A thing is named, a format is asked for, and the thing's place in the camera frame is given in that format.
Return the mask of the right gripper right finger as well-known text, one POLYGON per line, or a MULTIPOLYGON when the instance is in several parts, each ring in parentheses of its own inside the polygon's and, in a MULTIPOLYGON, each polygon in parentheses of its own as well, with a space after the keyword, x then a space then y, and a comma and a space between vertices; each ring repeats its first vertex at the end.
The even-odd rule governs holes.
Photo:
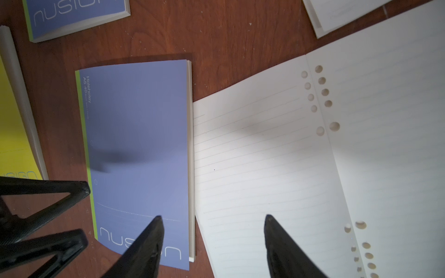
POLYGON ((271 278, 327 278, 271 214, 264 236, 271 278))

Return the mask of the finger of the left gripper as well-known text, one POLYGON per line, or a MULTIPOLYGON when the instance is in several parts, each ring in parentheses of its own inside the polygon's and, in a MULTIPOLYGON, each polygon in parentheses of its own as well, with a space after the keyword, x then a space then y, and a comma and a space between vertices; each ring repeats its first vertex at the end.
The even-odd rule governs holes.
POLYGON ((68 195, 27 217, 13 215, 6 205, 1 206, 1 243, 17 243, 48 224, 90 195, 86 181, 49 181, 1 177, 1 196, 68 193, 68 195))
POLYGON ((54 278, 88 246, 81 229, 38 237, 1 247, 1 272, 30 262, 51 259, 30 275, 31 278, 54 278))

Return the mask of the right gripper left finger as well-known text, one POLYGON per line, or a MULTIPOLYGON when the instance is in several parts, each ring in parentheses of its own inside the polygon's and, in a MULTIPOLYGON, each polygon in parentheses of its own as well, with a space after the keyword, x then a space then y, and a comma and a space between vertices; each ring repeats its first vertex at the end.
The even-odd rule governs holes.
POLYGON ((156 278, 159 272, 165 229, 156 216, 104 278, 156 278))

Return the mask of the purple cover notebook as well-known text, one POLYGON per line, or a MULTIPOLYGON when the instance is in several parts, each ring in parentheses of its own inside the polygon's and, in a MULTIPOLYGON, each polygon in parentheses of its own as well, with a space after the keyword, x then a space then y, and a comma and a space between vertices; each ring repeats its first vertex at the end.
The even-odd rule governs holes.
POLYGON ((48 41, 131 15, 128 0, 23 1, 29 40, 48 41))
POLYGON ((161 264, 195 260, 194 127, 189 60, 75 73, 95 239, 123 254, 156 217, 161 264))

